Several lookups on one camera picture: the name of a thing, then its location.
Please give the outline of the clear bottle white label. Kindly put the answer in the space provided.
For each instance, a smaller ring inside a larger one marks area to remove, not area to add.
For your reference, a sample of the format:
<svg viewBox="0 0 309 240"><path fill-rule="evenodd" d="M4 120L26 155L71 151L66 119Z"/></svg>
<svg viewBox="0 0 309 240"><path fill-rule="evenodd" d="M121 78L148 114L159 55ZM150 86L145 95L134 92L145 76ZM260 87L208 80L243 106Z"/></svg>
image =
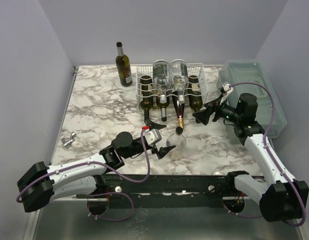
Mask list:
<svg viewBox="0 0 309 240"><path fill-rule="evenodd" d="M184 150L187 146L187 140L183 135L183 128L178 126L175 129L175 132L170 134L166 140L166 146L171 147L175 146L172 150L169 151L167 156L171 160L179 160L183 157Z"/></svg>

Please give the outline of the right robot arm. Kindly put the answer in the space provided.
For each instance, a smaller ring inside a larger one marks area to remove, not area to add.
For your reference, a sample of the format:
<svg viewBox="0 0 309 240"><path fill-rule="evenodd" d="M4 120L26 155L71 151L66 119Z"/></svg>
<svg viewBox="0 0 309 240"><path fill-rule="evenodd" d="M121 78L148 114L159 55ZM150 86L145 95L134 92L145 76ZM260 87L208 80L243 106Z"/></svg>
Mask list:
<svg viewBox="0 0 309 240"><path fill-rule="evenodd" d="M233 124L234 133L249 151L261 170L265 183L255 180L247 173L235 172L224 184L225 192L236 196L242 192L258 205L262 217L268 222L300 220L294 227L306 221L306 204L309 187L305 181L298 181L283 165L269 143L262 126L255 120L258 108L257 97L242 93L236 107L222 101L223 96L206 103L205 109L193 113L204 125L224 119Z"/></svg>

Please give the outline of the dark green wine bottle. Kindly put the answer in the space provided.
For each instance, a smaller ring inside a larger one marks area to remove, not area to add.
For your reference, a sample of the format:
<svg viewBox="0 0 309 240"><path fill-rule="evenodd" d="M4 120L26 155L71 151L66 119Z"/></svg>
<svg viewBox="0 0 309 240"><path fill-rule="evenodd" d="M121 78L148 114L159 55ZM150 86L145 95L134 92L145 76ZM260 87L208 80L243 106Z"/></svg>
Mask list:
<svg viewBox="0 0 309 240"><path fill-rule="evenodd" d="M124 54L123 44L121 42L117 42L116 47L117 57L115 63L118 70L119 80L122 86L128 87L133 82L130 60L128 56Z"/></svg>

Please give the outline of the clear bottle green label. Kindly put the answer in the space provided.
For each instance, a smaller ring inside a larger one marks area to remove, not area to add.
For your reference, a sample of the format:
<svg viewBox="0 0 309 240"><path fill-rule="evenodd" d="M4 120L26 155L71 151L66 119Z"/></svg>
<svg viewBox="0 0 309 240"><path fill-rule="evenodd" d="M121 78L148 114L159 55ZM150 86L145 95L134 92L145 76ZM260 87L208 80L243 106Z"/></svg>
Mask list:
<svg viewBox="0 0 309 240"><path fill-rule="evenodd" d="M186 101L186 89L189 85L188 67L183 59L175 59L170 63L170 75L172 77L172 86L177 92L178 101L184 104Z"/></svg>

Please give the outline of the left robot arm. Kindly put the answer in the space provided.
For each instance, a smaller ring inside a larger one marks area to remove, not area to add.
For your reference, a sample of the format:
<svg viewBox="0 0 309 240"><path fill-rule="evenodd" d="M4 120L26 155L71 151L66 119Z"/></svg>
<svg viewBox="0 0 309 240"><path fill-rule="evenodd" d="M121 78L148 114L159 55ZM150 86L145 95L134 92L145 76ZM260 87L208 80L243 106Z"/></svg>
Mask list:
<svg viewBox="0 0 309 240"><path fill-rule="evenodd" d="M162 140L160 130L164 125L148 123L142 127L140 136L133 136L126 131L120 132L109 146L94 155L75 162L45 165L40 161L33 164L17 181L19 194L17 203L23 205L26 213L31 213L45 207L49 202L73 195L92 195L101 197L106 190L99 178L113 172L121 178L137 183L138 180L129 178L118 172L124 166L124 160L138 154L145 154L146 163L150 160L148 151L158 159L165 157L174 145L157 148L156 143Z"/></svg>

